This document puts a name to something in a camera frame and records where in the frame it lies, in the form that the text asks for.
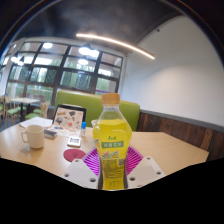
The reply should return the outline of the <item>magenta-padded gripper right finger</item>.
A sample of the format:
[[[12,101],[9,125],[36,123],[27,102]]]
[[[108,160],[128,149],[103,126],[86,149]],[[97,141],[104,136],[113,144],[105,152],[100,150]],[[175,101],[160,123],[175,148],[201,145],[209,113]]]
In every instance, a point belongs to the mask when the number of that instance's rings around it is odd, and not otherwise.
[[[128,148],[125,171],[129,189],[143,187],[165,176],[151,156],[143,156],[133,147]]]

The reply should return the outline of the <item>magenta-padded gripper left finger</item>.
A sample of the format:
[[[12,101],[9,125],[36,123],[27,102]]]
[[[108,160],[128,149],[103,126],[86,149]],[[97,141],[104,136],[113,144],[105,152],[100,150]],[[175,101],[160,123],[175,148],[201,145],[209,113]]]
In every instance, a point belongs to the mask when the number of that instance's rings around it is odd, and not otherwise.
[[[63,156],[70,162],[63,174],[64,179],[84,188],[98,188],[100,161],[95,148],[88,153],[80,149],[67,149]]]

